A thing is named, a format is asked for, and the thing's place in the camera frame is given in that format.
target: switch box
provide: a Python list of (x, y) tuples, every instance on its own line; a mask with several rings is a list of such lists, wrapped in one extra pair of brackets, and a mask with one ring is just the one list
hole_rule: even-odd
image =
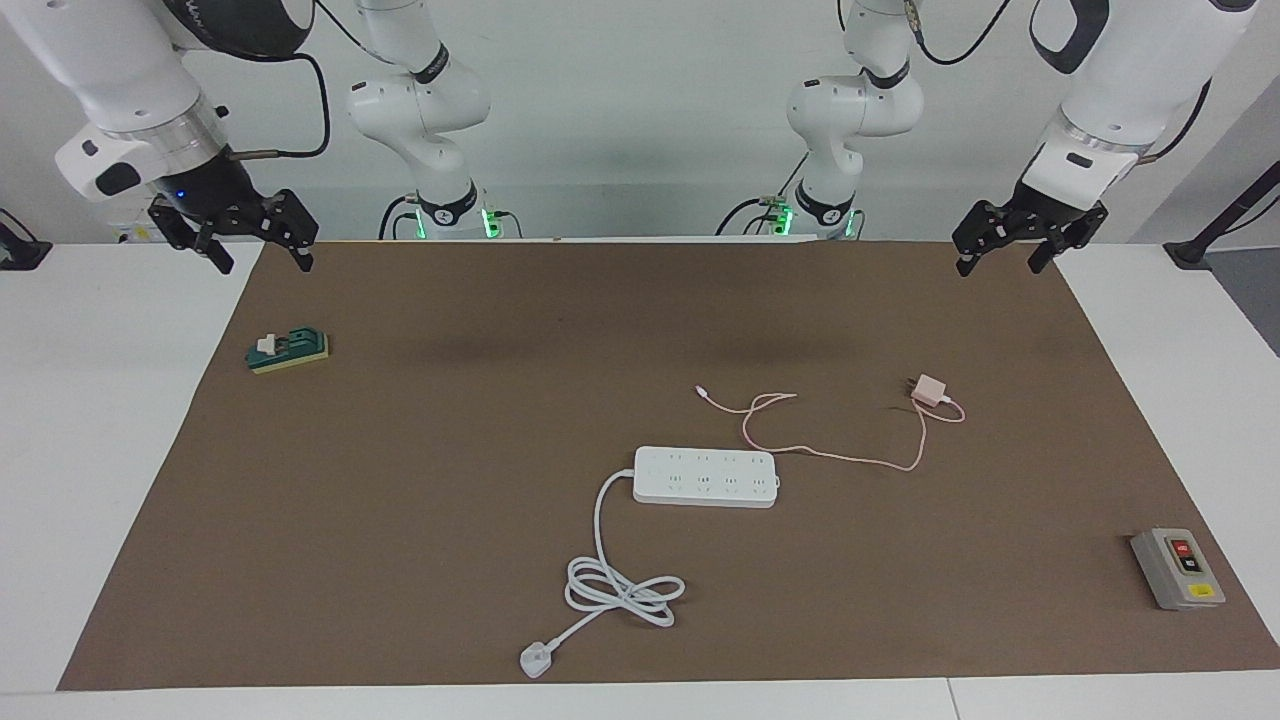
[(1198, 610), (1226, 602), (1190, 530), (1155, 528), (1132, 538), (1129, 546), (1156, 603), (1165, 610)]

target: power strip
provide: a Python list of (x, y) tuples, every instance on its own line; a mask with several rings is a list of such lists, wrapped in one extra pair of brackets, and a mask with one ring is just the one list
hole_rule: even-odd
[(637, 502), (710, 507), (773, 507), (773, 456), (754, 450), (636, 450), (631, 495)]

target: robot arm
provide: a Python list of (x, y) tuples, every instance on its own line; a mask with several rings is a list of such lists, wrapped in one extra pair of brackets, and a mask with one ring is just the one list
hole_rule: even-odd
[(1043, 242), (1029, 265), (1084, 247), (1107, 217), (1101, 199), (1208, 81), (1256, 0), (1039, 0), (1032, 40), (1071, 88), (1005, 205), (979, 201), (952, 233), (956, 268), (1018, 240)]
[(431, 237), (490, 233), (484, 191), (457, 143), (442, 133), (489, 117), (480, 77), (440, 42), (422, 0), (356, 0), (371, 51), (402, 72), (356, 83), (347, 108), (356, 127), (408, 165)]
[[(216, 234), (275, 242), (310, 269), (315, 220), (288, 190), (257, 193), (223, 137), (219, 111), (175, 51), (192, 37), (224, 37), (230, 44), (224, 47), (246, 54), (255, 53), (255, 41), (264, 44), (264, 55), (292, 53), (307, 32), (292, 20), (297, 5), (291, 4), (291, 14), (284, 0), (255, 3), (248, 10), (241, 5), (243, 12), (227, 3), (165, 4), (168, 9), (157, 0), (0, 0), (18, 36), (88, 117), (84, 129), (56, 152), (59, 169), (90, 200), (150, 183), (157, 191), (150, 214), (169, 243), (209, 258), (223, 273), (230, 272), (232, 258)], [(192, 33), (172, 36), (165, 26), (172, 18), (157, 14), (168, 12)], [(255, 23), (246, 23), (246, 13)], [(234, 28), (252, 29), (227, 32)]]
[(850, 142), (901, 135), (919, 122), (924, 94), (910, 76), (913, 46), (901, 0), (858, 0), (845, 50), (861, 72), (810, 79), (792, 91), (787, 119), (809, 146), (794, 199), (799, 232), (845, 234), (863, 173), (863, 156)]

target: white table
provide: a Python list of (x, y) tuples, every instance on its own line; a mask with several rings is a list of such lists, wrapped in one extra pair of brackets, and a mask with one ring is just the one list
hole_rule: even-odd
[[(165, 246), (60, 246), (36, 273), (0, 275), (5, 720), (1280, 717), (1280, 671), (54, 693), (260, 246), (230, 250), (229, 278)], [(1280, 637), (1280, 359), (1211, 275), (1175, 270), (1160, 247), (1093, 246), (1060, 266)]]

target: black cable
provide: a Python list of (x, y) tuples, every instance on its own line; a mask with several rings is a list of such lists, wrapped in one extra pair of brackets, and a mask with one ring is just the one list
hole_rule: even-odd
[(397, 215), (396, 217), (396, 222), (392, 223), (392, 240), (399, 240), (399, 234), (397, 234), (397, 229), (399, 228), (399, 222), (401, 220), (417, 220), (417, 215), (413, 214), (413, 213), (404, 213), (404, 214)]
[(867, 213), (861, 210), (854, 210), (854, 217), (859, 215), (861, 217), (861, 219), (858, 222), (858, 233), (854, 236), (855, 242), (863, 238), (863, 228), (867, 227)]
[[(311, 22), (315, 22), (315, 8), (316, 4), (311, 6)], [(239, 60), (246, 60), (250, 63), (292, 63), (294, 60), (306, 60), (311, 69), (316, 73), (316, 83), (320, 86), (320, 111), (324, 117), (324, 138), (320, 141), (320, 146), (315, 150), (294, 151), (294, 150), (250, 150), (247, 152), (233, 152), (232, 156), (241, 156), (244, 160), (259, 160), (259, 159), (271, 159), (271, 158), (315, 158), (329, 149), (329, 140), (333, 136), (333, 119), (329, 117), (329, 88), (325, 87), (324, 70), (320, 69), (320, 63), (315, 58), (307, 55), (306, 53), (294, 53), (292, 55), (251, 55), (248, 53), (241, 53), (239, 50), (228, 47), (219, 44), (207, 31), (205, 31), (198, 24), (192, 24), (191, 20), (184, 19), (182, 15), (177, 15), (178, 20), (195, 35), (201, 42), (209, 46), (210, 50), (221, 53), (224, 55), (230, 55)]]
[(22, 223), (22, 220), (19, 220), (18, 218), (14, 218), (13, 213), (5, 210), (4, 208), (0, 208), (0, 214), (3, 214), (5, 218), (9, 218), (10, 220), (13, 220), (13, 224), (15, 224), (19, 228), (22, 228), (22, 232), (27, 233), (27, 237), (29, 237), (32, 242), (40, 242), (40, 240), (36, 238), (36, 233), (31, 232), (31, 228), (28, 228), (27, 225), (24, 225)]
[(782, 190), (778, 191), (778, 195), (787, 193), (787, 188), (791, 187), (791, 181), (796, 179), (796, 174), (800, 172), (800, 168), (804, 167), (805, 160), (808, 159), (809, 159), (809, 151), (806, 150), (804, 158), (800, 158), (800, 161), (796, 163), (796, 169), (791, 170), (791, 177), (787, 178), (787, 182), (782, 183)]
[(1271, 202), (1267, 202), (1267, 206), (1263, 208), (1261, 213), (1258, 213), (1257, 215), (1253, 215), (1252, 218), (1249, 218), (1248, 220), (1244, 220), (1243, 223), (1235, 225), (1234, 228), (1222, 231), (1222, 234), (1220, 234), (1217, 237), (1224, 237), (1224, 236), (1231, 234), (1235, 231), (1243, 231), (1244, 228), (1252, 225), (1253, 223), (1258, 222), (1258, 219), (1262, 218), (1262, 215), (1266, 215), (1272, 208), (1275, 208), (1276, 202), (1280, 202), (1280, 195), (1276, 195), (1275, 197), (1272, 197)]
[(1174, 140), (1169, 142), (1169, 146), (1160, 152), (1143, 155), (1142, 159), (1138, 160), (1139, 165), (1149, 165), (1165, 155), (1169, 155), (1174, 147), (1178, 147), (1178, 143), (1181, 142), (1183, 138), (1187, 137), (1187, 133), (1192, 131), (1192, 126), (1194, 126), (1196, 119), (1199, 118), (1199, 111), (1204, 109), (1204, 100), (1208, 99), (1208, 88), (1211, 85), (1213, 85), (1213, 78), (1204, 81), (1204, 85), (1201, 87), (1199, 97), (1196, 99), (1196, 106), (1192, 108), (1192, 114), (1187, 117), (1187, 122), (1183, 123), (1183, 129), (1178, 131), (1178, 135), (1175, 135)]
[(759, 197), (753, 197), (750, 200), (744, 200), (742, 202), (739, 202), (737, 208), (730, 210), (728, 215), (724, 215), (724, 219), (721, 220), (721, 227), (716, 228), (716, 234), (722, 234), (724, 232), (724, 228), (728, 227), (730, 220), (732, 220), (735, 215), (737, 215), (742, 210), (746, 210), (751, 205), (764, 205), (764, 204), (760, 202)]
[(390, 60), (388, 60), (388, 59), (378, 55), (378, 53), (374, 53), (372, 50), (370, 50), (369, 46), (366, 46), (364, 42), (361, 42), (360, 40), (357, 40), (355, 35), (351, 35), (351, 31), (347, 29), (347, 26), (342, 24), (342, 20), (338, 19), (338, 15), (334, 15), (333, 10), (330, 10), (324, 3), (321, 3), (320, 0), (314, 0), (314, 1), (315, 1), (316, 8), (320, 8), (320, 10), (324, 14), (329, 15), (329, 19), (333, 22), (333, 24), (338, 26), (338, 29), (340, 29), (342, 33), (347, 36), (347, 40), (352, 41), (356, 45), (356, 47), (360, 47), (361, 50), (365, 51), (366, 55), (369, 55), (370, 58), (372, 58), (372, 59), (375, 59), (375, 60), (378, 60), (380, 63), (387, 63), (388, 65), (394, 64)]
[(946, 60), (931, 53), (928, 46), (925, 46), (924, 28), (920, 26), (920, 14), (919, 14), (920, 12), (915, 8), (914, 0), (906, 0), (906, 1), (910, 4), (908, 20), (911, 22), (911, 32), (915, 35), (915, 44), (920, 46), (920, 53), (924, 53), (925, 58), (928, 58), (931, 61), (938, 65), (955, 65), (957, 63), (968, 60), (969, 55), (973, 55), (974, 51), (978, 50), (978, 47), (982, 46), (983, 42), (986, 42), (987, 36), (991, 35), (992, 29), (995, 29), (996, 23), (1000, 22), (1000, 17), (1005, 14), (1005, 10), (1009, 9), (1009, 4), (1012, 0), (1004, 0), (1004, 3), (1000, 4), (1000, 8), (996, 10), (996, 14), (991, 17), (991, 22), (987, 23), (987, 27), (982, 31), (982, 35), (978, 36), (978, 40), (973, 41), (973, 45), (969, 46), (968, 50), (965, 50), (960, 55), (956, 55), (955, 58), (950, 58)]
[(259, 61), (287, 63), (289, 60), (306, 60), (311, 64), (311, 69), (316, 73), (316, 83), (320, 86), (320, 111), (324, 115), (324, 138), (320, 141), (320, 146), (315, 150), (306, 150), (301, 152), (296, 150), (274, 150), (274, 152), (278, 158), (315, 158), (329, 149), (329, 138), (333, 136), (333, 119), (329, 117), (329, 90), (325, 87), (324, 70), (320, 69), (320, 63), (306, 53), (294, 53), (288, 58), (270, 58)]
[(378, 225), (378, 240), (387, 240), (387, 223), (392, 222), (392, 213), (406, 202), (408, 202), (408, 200), (401, 195), (396, 200), (392, 200), (392, 204), (387, 206), (387, 211), (383, 213), (383, 222)]

